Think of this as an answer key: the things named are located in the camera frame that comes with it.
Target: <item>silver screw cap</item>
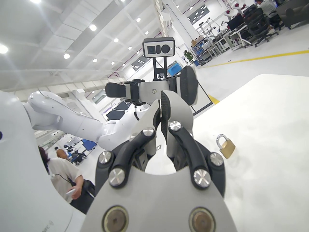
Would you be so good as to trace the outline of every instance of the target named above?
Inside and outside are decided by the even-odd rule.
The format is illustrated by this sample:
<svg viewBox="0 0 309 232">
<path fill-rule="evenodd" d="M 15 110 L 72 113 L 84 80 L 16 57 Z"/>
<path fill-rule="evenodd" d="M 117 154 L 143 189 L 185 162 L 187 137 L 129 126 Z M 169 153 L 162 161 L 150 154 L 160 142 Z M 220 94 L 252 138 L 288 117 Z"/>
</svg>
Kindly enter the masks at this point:
<svg viewBox="0 0 309 232">
<path fill-rule="evenodd" d="M 119 186 L 125 180 L 125 171 L 121 168 L 114 168 L 108 177 L 109 184 L 112 186 Z"/>
<path fill-rule="evenodd" d="M 101 164 L 106 164 L 111 160 L 111 152 L 110 151 L 103 151 L 100 156 L 98 157 L 98 161 Z"/>
<path fill-rule="evenodd" d="M 144 130 L 143 130 L 143 134 L 144 136 L 152 136 L 154 134 L 154 129 L 152 127 L 146 127 Z"/>
<path fill-rule="evenodd" d="M 169 125 L 170 129 L 173 131 L 179 131 L 181 128 L 181 123 L 179 121 L 172 121 Z"/>
<path fill-rule="evenodd" d="M 207 188 L 211 183 L 211 176 L 204 169 L 196 170 L 193 174 L 193 178 L 195 183 L 202 188 Z"/>
<path fill-rule="evenodd" d="M 218 167 L 223 164 L 223 158 L 219 153 L 213 152 L 210 158 L 211 162 Z"/>
</svg>

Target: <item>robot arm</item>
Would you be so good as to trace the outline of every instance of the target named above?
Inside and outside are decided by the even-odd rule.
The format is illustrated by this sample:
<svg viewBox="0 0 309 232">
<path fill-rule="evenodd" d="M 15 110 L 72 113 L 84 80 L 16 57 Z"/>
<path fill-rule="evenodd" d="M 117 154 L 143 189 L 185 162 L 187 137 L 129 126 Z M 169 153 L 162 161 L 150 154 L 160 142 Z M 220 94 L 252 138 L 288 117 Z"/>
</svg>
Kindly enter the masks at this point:
<svg viewBox="0 0 309 232">
<path fill-rule="evenodd" d="M 111 120 L 103 123 L 76 113 L 65 104 L 61 97 L 45 91 L 32 93 L 28 102 L 23 105 L 33 129 L 61 130 L 97 142 L 101 148 L 107 150 L 113 150 L 120 143 L 126 141 L 131 128 L 137 123 L 131 110 L 118 121 Z M 139 111 L 138 117 L 142 117 L 145 111 Z"/>
</svg>

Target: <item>gold padlock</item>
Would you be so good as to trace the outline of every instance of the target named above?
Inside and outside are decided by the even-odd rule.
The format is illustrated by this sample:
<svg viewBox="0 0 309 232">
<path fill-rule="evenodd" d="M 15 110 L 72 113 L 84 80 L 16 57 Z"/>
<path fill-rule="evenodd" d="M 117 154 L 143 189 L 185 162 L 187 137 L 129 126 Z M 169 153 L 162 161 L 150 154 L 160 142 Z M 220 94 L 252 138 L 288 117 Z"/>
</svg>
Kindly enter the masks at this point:
<svg viewBox="0 0 309 232">
<path fill-rule="evenodd" d="M 225 142 L 222 144 L 222 146 L 220 145 L 219 143 L 219 139 L 223 137 L 225 139 Z M 217 145 L 221 151 L 221 153 L 223 154 L 223 156 L 228 159 L 233 151 L 235 150 L 235 145 L 233 144 L 233 142 L 228 139 L 225 135 L 221 134 L 221 135 L 218 135 L 217 137 Z"/>
</svg>

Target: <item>computer monitor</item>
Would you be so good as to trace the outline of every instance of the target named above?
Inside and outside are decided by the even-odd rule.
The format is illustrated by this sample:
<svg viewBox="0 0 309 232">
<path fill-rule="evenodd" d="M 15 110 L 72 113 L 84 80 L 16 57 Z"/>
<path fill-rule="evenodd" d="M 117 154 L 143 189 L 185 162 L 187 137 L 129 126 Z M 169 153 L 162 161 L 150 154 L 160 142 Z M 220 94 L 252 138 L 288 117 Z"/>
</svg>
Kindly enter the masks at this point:
<svg viewBox="0 0 309 232">
<path fill-rule="evenodd" d="M 244 23 L 243 16 L 238 14 L 235 18 L 227 22 L 227 25 L 230 27 L 231 31 L 233 31 L 243 23 Z"/>
</svg>

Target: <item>black bag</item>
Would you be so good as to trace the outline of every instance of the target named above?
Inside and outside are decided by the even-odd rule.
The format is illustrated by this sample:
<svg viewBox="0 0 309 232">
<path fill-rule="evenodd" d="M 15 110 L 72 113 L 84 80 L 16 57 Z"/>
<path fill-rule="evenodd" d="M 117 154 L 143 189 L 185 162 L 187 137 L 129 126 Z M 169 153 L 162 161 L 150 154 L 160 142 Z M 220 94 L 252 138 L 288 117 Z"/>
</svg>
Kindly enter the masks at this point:
<svg viewBox="0 0 309 232">
<path fill-rule="evenodd" d="M 67 178 L 68 178 L 69 183 L 72 185 L 72 187 L 76 186 L 75 182 L 73 182 L 69 177 Z M 82 195 L 87 194 L 87 193 L 90 195 L 93 195 L 94 197 L 96 196 L 94 184 L 91 181 L 84 179 L 84 183 L 82 187 Z"/>
</svg>

